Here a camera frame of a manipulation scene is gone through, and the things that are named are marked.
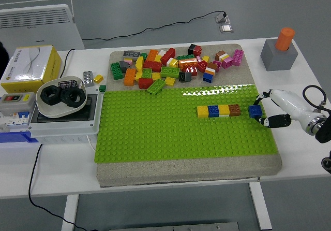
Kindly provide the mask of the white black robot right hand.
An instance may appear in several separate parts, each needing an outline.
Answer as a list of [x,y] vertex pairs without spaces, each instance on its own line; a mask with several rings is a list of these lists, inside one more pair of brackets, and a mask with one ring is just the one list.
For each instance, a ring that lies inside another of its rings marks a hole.
[[315,135],[319,129],[318,124],[325,120],[324,115],[313,112],[312,108],[296,93],[272,89],[258,95],[253,104],[257,105],[264,98],[270,98],[290,116],[291,120],[299,121],[303,130],[309,135]]

